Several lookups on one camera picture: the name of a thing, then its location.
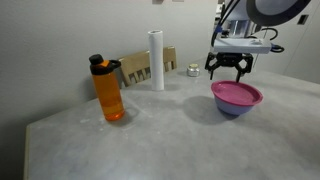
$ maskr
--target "table surface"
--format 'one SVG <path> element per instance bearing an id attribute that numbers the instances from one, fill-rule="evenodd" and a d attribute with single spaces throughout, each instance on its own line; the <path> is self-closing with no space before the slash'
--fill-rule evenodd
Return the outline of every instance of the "table surface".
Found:
<path id="1" fill-rule="evenodd" d="M 165 91 L 146 80 L 121 90 L 125 116 L 104 120 L 97 99 L 27 127 L 30 180 L 228 179 L 319 180 L 320 85 L 277 74 L 246 74 L 264 95 L 249 113 L 219 111 L 214 80 L 165 73 Z"/>

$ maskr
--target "white cylinder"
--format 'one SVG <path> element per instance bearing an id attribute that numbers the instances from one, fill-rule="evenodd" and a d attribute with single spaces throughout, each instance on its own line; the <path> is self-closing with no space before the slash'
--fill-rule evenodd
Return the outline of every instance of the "white cylinder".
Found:
<path id="1" fill-rule="evenodd" d="M 163 81 L 163 32 L 149 31 L 150 73 L 153 91 L 164 90 Z"/>

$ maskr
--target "pink bowl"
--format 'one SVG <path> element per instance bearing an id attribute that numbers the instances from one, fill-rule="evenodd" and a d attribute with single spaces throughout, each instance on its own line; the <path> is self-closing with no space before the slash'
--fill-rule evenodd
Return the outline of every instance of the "pink bowl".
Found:
<path id="1" fill-rule="evenodd" d="M 262 94 L 256 88 L 235 81 L 216 81 L 211 90 L 218 108 L 233 115 L 240 115 L 262 101 Z"/>

